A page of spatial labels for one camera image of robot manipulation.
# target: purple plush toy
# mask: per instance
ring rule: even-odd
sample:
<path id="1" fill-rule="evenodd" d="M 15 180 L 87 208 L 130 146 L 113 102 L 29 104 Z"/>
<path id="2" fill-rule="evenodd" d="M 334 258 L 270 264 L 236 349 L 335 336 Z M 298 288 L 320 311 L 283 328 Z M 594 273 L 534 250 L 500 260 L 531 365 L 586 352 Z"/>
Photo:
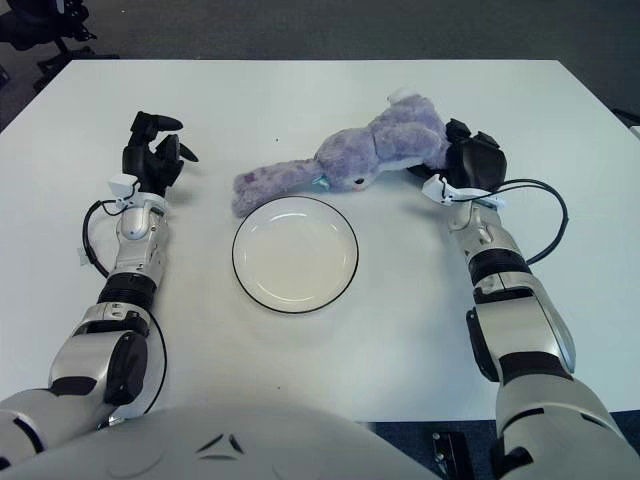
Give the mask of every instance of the purple plush toy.
<path id="1" fill-rule="evenodd" d="M 365 128 L 331 135 L 315 157 L 258 168 L 233 182 L 233 212 L 243 217 L 299 184 L 323 185 L 332 192 L 360 191 L 380 172 L 424 163 L 445 167 L 445 127 L 433 104 L 405 89 L 389 96 L 391 106 Z"/>

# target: white table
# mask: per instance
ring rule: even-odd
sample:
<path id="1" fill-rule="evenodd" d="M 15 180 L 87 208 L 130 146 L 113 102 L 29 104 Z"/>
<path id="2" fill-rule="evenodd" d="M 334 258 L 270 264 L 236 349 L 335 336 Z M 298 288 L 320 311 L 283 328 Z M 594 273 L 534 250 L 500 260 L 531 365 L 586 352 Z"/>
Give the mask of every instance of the white table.
<path id="1" fill-rule="evenodd" d="M 444 119 L 493 135 L 508 177 L 562 192 L 565 239 L 534 273 L 573 333 L 577 376 L 609 409 L 639 408 L 640 142 L 552 61 L 73 62 L 0 135 L 0 397 L 46 386 L 104 284 L 79 266 L 82 217 L 109 197 L 141 109 L 180 119 L 201 158 L 168 196 L 169 262 L 154 310 L 169 371 L 158 407 L 268 399 L 355 420 L 492 418 L 496 386 L 478 372 L 466 330 L 464 261 L 445 209 L 408 173 L 321 195 L 352 223 L 361 255 L 330 306 L 267 311 L 233 275 L 234 175 L 311 156 L 329 134 L 365 125 L 399 86 L 431 97 Z M 555 235 L 559 209 L 538 191 L 508 200 L 504 223 L 531 255 Z M 91 237 L 108 264 L 113 220 L 96 221 Z M 133 412 L 153 394 L 151 377 Z"/>

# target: dark floor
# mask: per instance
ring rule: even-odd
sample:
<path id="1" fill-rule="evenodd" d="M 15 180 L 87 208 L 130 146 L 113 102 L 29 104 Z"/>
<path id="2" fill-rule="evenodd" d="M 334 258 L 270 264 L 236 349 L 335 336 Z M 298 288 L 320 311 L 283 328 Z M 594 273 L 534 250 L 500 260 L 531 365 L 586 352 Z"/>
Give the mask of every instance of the dark floor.
<path id="1" fill-rule="evenodd" d="M 612 414 L 622 433 L 640 454 L 640 412 Z M 496 422 L 403 422 L 375 423 L 373 430 L 408 456 L 442 476 L 434 460 L 432 435 L 435 432 L 462 432 L 476 480 L 493 479 L 489 464 L 489 448 L 496 439 Z"/>
<path id="2" fill-rule="evenodd" d="M 192 59 L 559 59 L 600 100 L 640 111 L 638 0 L 85 0 L 98 53 Z M 6 10 L 0 6 L 0 13 Z M 77 48 L 75 42 L 69 42 Z M 34 97 L 35 62 L 55 47 L 0 44 L 11 82 L 0 130 Z M 616 421 L 640 448 L 640 414 Z M 436 469 L 431 433 L 463 431 L 476 478 L 491 478 L 494 422 L 377 424 L 377 433 Z"/>

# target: metallic robot arm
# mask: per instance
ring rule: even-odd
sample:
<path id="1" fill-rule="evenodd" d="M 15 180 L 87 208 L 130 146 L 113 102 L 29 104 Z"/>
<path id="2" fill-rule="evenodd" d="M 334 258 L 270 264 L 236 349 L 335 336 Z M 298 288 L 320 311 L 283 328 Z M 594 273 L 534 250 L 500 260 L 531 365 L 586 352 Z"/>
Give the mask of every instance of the metallic robot arm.
<path id="1" fill-rule="evenodd" d="M 165 189 L 180 174 L 180 154 L 197 161 L 177 135 L 155 153 L 148 144 L 158 131 L 181 127 L 168 117 L 138 113 L 123 154 L 124 174 L 110 182 L 116 206 L 126 208 L 117 224 L 115 266 L 98 303 L 58 352 L 49 387 L 0 402 L 0 470 L 96 430 L 141 392 L 149 311 L 165 266 Z"/>
<path id="2" fill-rule="evenodd" d="M 448 133 L 455 169 L 449 173 L 458 188 L 436 175 L 423 192 L 451 206 L 449 231 L 474 288 L 476 305 L 467 313 L 474 357 L 482 374 L 500 383 L 491 449 L 496 478 L 638 478 L 638 455 L 596 394 L 573 377 L 573 339 L 502 227 L 502 199 L 453 202 L 502 182 L 504 155 L 485 134 L 469 138 L 464 124 L 453 121 Z"/>

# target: white plate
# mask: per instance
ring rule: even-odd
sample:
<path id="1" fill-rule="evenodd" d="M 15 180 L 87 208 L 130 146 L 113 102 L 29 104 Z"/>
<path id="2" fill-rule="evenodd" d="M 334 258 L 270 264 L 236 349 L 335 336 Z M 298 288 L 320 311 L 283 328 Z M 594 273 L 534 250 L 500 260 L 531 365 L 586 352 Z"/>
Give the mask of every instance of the white plate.
<path id="1" fill-rule="evenodd" d="M 240 285 L 256 302 L 282 313 L 304 313 L 347 289 L 358 267 L 358 242 L 332 206 L 284 197 L 242 222 L 232 259 Z"/>

